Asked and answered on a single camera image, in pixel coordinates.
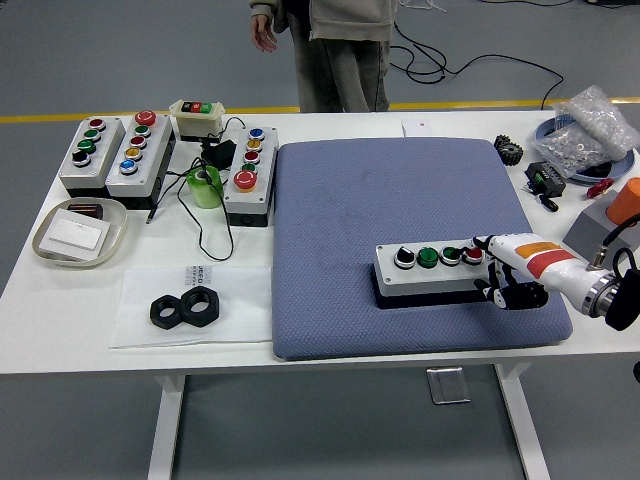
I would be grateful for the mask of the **person's right hand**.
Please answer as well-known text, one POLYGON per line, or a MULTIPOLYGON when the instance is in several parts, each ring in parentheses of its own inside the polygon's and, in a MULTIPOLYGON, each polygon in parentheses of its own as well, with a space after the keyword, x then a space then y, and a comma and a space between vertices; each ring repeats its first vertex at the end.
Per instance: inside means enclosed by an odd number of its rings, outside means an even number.
POLYGON ((254 15, 250 20, 250 38, 255 48, 264 53, 273 53, 277 49, 277 39, 272 31, 268 15, 254 15))

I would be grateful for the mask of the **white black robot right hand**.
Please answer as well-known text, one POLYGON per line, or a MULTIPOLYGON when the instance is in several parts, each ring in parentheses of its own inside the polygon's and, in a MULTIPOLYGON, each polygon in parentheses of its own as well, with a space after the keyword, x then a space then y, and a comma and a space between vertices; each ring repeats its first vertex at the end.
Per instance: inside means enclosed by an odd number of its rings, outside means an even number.
POLYGON ((545 290, 563 294, 577 311, 590 317, 606 314, 618 288, 610 271, 592 267, 534 233, 477 236, 470 244, 545 290))

